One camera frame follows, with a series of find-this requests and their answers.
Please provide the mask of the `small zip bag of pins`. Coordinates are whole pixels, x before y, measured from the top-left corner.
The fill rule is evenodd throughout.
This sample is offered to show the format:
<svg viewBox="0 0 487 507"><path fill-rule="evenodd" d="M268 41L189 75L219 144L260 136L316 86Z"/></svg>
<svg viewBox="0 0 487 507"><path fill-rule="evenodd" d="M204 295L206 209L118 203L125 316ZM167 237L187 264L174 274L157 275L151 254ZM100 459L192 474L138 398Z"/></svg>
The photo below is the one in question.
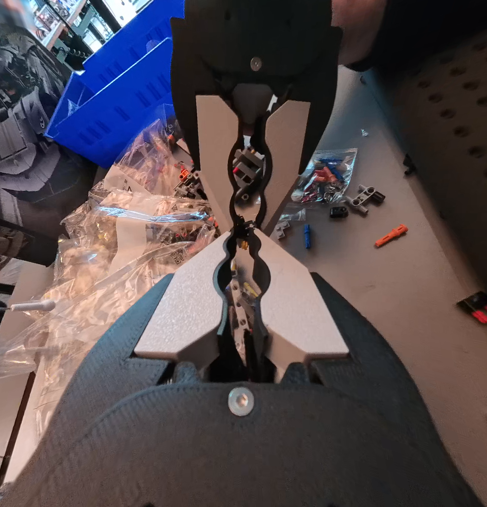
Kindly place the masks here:
<svg viewBox="0 0 487 507"><path fill-rule="evenodd" d="M358 149L317 150L300 174L291 201L306 206L333 205L344 196Z"/></svg>

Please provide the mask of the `dark grey lego chassis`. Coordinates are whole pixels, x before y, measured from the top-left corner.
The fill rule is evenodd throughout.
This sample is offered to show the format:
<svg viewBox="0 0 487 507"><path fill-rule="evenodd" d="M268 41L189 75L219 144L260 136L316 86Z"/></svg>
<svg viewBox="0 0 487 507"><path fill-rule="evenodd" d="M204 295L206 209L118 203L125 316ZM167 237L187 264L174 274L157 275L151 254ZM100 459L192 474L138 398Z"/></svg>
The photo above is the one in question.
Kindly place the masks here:
<svg viewBox="0 0 487 507"><path fill-rule="evenodd" d="M252 147L238 149L233 160L233 176L238 186L235 202L246 203L256 192L263 179L265 159ZM178 160L178 184L173 193L176 197L208 201L199 172L191 164Z"/></svg>

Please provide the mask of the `white cardboard box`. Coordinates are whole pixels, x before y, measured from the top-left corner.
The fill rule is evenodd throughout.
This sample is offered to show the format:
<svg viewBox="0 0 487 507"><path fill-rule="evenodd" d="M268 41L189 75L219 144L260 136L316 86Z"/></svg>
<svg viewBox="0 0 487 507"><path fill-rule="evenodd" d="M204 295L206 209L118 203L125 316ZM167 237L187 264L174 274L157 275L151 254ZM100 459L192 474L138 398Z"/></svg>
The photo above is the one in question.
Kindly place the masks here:
<svg viewBox="0 0 487 507"><path fill-rule="evenodd" d="M98 274L88 264L65 268L63 275L55 275L46 268L24 263L7 306L24 303L59 285L73 280L73 289L61 289L62 299L72 299L94 284ZM35 451L42 430L36 417L54 410L64 386L59 391L44 391L46 364L39 362L33 372L0 378L0 487L14 481Z"/></svg>

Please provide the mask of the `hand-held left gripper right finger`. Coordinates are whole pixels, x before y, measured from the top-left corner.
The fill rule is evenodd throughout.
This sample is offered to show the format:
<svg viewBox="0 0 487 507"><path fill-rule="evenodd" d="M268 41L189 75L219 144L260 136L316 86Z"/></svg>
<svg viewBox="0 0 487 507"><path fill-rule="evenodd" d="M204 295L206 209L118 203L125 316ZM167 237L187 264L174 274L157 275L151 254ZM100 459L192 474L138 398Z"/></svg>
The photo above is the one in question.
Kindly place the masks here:
<svg viewBox="0 0 487 507"><path fill-rule="evenodd" d="M279 381L291 364L349 358L349 349L309 270L259 229L249 234L259 288L255 329Z"/></svg>

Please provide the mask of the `heap of loose lego parts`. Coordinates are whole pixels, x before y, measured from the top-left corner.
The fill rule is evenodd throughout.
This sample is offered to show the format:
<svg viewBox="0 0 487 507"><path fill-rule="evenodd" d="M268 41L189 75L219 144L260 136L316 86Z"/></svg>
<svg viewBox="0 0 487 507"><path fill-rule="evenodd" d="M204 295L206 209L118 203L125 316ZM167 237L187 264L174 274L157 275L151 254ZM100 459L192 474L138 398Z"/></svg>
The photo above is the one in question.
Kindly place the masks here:
<svg viewBox="0 0 487 507"><path fill-rule="evenodd" d="M231 281L226 288L229 301L230 328L236 350L247 364L244 335L253 331L254 308L260 289L251 281L251 275L236 259L231 261Z"/></svg>

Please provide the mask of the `person's right hand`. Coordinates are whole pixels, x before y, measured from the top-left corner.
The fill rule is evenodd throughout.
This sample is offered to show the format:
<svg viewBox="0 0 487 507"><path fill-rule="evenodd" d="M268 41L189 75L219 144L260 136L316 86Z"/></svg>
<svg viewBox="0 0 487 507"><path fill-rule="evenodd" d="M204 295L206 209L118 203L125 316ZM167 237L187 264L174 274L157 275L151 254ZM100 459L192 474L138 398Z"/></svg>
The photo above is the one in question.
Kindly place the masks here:
<svg viewBox="0 0 487 507"><path fill-rule="evenodd" d="M349 66L370 53L387 1L332 1L332 26L342 29L338 63Z"/></svg>

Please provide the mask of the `blue plastic bin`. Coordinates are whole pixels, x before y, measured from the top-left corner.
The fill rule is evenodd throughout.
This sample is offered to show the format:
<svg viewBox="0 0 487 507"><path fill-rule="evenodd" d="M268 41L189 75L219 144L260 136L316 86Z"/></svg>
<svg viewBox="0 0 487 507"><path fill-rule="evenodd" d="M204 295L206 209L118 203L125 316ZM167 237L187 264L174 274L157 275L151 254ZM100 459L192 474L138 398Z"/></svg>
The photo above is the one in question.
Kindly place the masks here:
<svg viewBox="0 0 487 507"><path fill-rule="evenodd" d="M73 73L44 135L109 168L148 125L171 110L172 40L165 39L95 92Z"/></svg>
<svg viewBox="0 0 487 507"><path fill-rule="evenodd" d="M184 1L151 1L83 64L79 78L93 93L151 51L151 42L172 39L170 20L184 17Z"/></svg>

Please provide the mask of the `orange lego pin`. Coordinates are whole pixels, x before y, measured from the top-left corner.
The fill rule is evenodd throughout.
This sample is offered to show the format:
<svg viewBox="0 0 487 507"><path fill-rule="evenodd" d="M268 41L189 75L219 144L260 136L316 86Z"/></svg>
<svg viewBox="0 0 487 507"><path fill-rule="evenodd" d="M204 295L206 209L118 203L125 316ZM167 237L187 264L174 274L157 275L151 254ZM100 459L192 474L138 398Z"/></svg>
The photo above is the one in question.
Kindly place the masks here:
<svg viewBox="0 0 487 507"><path fill-rule="evenodd" d="M386 234L385 236L376 240L374 243L374 246L376 248L381 248L384 245L390 243L391 241L402 237L407 232L408 232L408 227L404 224L400 224L396 228L393 228L388 234Z"/></svg>

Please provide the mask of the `black lego piece, red pins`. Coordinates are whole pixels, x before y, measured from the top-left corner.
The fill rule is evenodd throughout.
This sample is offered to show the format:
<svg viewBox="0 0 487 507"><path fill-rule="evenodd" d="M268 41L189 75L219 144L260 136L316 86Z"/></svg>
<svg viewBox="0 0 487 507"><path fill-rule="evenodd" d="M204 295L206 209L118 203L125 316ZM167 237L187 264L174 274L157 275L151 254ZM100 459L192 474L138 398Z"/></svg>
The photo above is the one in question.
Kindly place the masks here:
<svg viewBox="0 0 487 507"><path fill-rule="evenodd" d="M479 323L487 324L487 293L478 291L461 301L456 306L463 312L471 315Z"/></svg>

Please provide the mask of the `small grey lego assembly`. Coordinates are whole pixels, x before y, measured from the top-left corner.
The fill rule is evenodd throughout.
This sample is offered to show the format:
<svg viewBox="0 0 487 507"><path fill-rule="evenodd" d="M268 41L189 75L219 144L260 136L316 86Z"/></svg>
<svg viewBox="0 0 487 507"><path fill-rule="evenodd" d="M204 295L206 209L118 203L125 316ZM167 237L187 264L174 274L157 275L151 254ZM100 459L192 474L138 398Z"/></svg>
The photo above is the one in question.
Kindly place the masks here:
<svg viewBox="0 0 487 507"><path fill-rule="evenodd" d="M249 248L249 237L255 229L254 220L242 221L235 227L236 244L239 248L247 251Z"/></svg>

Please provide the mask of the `person's right forearm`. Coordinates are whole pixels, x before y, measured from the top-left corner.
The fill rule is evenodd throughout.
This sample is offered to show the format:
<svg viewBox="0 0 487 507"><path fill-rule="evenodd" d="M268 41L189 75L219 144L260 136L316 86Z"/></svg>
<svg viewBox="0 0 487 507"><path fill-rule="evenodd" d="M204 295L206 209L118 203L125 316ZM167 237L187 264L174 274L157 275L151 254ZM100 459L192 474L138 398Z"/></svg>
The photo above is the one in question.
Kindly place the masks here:
<svg viewBox="0 0 487 507"><path fill-rule="evenodd" d="M487 29L487 1L387 1L370 53L346 66L364 72L404 69Z"/></svg>

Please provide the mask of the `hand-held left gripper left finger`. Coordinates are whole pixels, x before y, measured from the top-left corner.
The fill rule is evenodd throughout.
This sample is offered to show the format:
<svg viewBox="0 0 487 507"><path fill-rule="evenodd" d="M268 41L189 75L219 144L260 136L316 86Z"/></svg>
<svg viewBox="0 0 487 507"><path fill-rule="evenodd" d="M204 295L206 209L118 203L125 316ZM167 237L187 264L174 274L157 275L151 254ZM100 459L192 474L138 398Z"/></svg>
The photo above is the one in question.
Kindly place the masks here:
<svg viewBox="0 0 487 507"><path fill-rule="evenodd" d="M234 232L224 232L164 277L166 288L134 348L136 357L213 367L212 378L238 377L224 294L234 246Z"/></svg>

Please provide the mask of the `dark lego set box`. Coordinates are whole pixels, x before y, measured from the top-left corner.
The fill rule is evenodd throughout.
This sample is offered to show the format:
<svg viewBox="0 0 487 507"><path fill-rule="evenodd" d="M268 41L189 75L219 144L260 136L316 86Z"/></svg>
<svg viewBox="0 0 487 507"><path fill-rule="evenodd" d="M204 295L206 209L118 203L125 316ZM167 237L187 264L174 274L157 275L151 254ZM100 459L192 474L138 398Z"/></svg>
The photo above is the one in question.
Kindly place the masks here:
<svg viewBox="0 0 487 507"><path fill-rule="evenodd" d="M97 166L46 136L70 72L25 20L0 3L0 255L47 267Z"/></svg>

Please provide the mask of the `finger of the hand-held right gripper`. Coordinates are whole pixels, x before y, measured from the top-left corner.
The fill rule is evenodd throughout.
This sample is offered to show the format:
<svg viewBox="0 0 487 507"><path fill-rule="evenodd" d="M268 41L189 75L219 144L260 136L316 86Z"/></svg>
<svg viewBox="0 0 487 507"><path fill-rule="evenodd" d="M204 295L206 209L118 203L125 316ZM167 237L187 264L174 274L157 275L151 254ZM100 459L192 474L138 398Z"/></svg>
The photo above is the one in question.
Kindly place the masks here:
<svg viewBox="0 0 487 507"><path fill-rule="evenodd" d="M232 168L239 119L228 104L216 95L197 95L196 112L201 180L221 230L231 230L231 199L234 188Z"/></svg>
<svg viewBox="0 0 487 507"><path fill-rule="evenodd" d="M287 100L266 121L265 166L256 226L271 234L297 183L310 102Z"/></svg>

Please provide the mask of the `grey double-hole lego connector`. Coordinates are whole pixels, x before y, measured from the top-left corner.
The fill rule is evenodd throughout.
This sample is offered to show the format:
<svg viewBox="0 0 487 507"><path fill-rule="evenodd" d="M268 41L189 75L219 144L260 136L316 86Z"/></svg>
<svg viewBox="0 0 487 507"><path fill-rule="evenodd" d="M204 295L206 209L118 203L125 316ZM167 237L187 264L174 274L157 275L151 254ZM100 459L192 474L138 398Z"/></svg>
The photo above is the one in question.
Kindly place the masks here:
<svg viewBox="0 0 487 507"><path fill-rule="evenodd" d="M369 203L373 203L374 205L381 205L386 196L378 191L374 186L358 186L359 193L355 197L350 197L345 195L343 197L343 202L349 206L349 208L361 215L362 217L366 217L368 215L368 207Z"/></svg>

